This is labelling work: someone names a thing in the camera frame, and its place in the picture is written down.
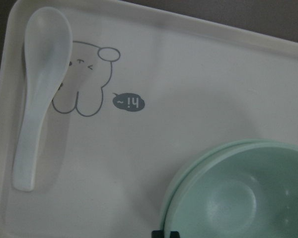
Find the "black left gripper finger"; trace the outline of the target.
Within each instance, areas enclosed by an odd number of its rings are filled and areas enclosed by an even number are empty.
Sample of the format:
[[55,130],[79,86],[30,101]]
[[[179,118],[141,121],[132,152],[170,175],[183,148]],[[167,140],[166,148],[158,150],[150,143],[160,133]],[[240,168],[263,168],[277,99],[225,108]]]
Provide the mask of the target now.
[[180,233],[178,231],[166,233],[164,230],[155,230],[151,232],[151,238],[180,238]]

